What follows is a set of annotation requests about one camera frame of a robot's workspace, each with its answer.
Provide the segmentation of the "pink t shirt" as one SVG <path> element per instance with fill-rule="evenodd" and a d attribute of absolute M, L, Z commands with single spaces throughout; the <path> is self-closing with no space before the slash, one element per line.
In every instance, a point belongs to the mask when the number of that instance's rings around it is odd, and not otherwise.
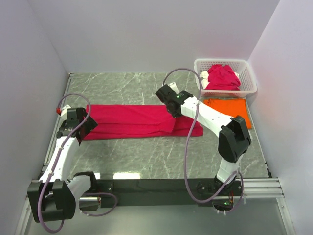
<path fill-rule="evenodd" d="M 165 105 L 92 104 L 97 123 L 85 141 L 150 137 L 186 137 L 193 119 L 173 117 Z"/>

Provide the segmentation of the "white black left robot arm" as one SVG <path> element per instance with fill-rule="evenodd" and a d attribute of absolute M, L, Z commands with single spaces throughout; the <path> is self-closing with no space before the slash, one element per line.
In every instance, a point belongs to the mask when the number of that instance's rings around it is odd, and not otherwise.
<path fill-rule="evenodd" d="M 70 165 L 83 139 L 97 126 L 85 108 L 66 105 L 58 113 L 63 123 L 56 133 L 56 146 L 50 162 L 37 183 L 27 189 L 35 222 L 73 218 L 79 198 L 97 193 L 98 185 L 92 171 L 74 175 L 68 183 Z"/>

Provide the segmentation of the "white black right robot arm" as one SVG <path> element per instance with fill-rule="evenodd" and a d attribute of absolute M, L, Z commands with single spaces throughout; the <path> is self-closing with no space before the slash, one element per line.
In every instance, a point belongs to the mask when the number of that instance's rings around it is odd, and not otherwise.
<path fill-rule="evenodd" d="M 238 170 L 240 160 L 251 145 L 244 118 L 223 114 L 187 91 L 176 93 L 169 85 L 158 89 L 156 96 L 173 117 L 192 118 L 218 137 L 218 153 L 222 160 L 216 175 L 215 191 L 219 195 L 228 194 L 232 189 L 231 181 L 235 178 L 232 174 Z"/>

